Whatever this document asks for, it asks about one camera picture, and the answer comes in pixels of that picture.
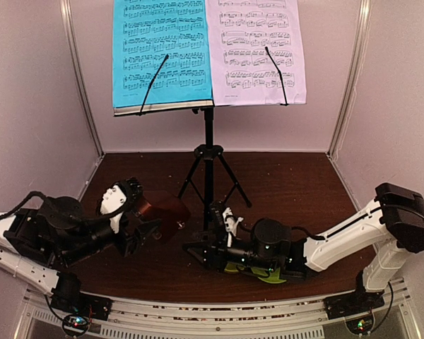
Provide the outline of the brown wooden metronome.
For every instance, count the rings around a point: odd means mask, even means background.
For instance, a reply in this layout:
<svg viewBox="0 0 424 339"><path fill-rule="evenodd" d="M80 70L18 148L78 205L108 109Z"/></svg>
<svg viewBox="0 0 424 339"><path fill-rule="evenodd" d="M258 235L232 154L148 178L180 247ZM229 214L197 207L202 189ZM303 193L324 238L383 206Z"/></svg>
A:
<svg viewBox="0 0 424 339"><path fill-rule="evenodd" d="M157 237L161 243L171 240L191 217L184 202L165 190L145 192L136 202L136 210L145 221L161 219Z"/></svg>

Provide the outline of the lavender paper sheet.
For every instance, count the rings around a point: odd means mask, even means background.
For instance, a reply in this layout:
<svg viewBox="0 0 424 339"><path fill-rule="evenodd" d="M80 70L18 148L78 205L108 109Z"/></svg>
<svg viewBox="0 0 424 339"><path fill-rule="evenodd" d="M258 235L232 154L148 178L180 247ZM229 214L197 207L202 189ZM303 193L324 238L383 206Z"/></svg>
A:
<svg viewBox="0 0 424 339"><path fill-rule="evenodd" d="M215 105L306 103L296 1L206 1L205 5Z"/></svg>

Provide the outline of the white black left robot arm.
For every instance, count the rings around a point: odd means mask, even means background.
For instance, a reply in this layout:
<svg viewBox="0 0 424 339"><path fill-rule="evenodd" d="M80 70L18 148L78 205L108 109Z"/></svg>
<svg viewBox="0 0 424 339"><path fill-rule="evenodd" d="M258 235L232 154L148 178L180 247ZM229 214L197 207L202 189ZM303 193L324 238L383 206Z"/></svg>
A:
<svg viewBox="0 0 424 339"><path fill-rule="evenodd" d="M143 197L138 189L109 188L94 218L85 216L75 198L32 191L26 199L34 196L42 199L40 208L18 204L0 214L0 267L50 297L51 306L73 314L92 311L108 301L82 293L77 276L54 269L55 264L68 268L110 246L128 256L163 225L162 218L149 219L138 210Z"/></svg>

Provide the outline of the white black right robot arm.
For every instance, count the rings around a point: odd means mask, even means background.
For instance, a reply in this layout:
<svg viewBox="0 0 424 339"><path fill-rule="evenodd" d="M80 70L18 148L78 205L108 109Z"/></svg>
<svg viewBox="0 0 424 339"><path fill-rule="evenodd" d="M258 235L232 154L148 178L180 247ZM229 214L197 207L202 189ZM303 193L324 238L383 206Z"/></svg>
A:
<svg viewBox="0 0 424 339"><path fill-rule="evenodd" d="M249 241L237 229L243 219L222 201L211 204L215 227L208 239L183 245L183 250L209 269L239 272L266 283L304 280L375 243L381 248L359 272L355 290L324 303L332 315L364 311L384 304L391 277L411 254L424 251L424 198L418 192L390 183L380 184L375 198L362 210L320 234L307 233L294 241L294 227L269 218L250 229Z"/></svg>

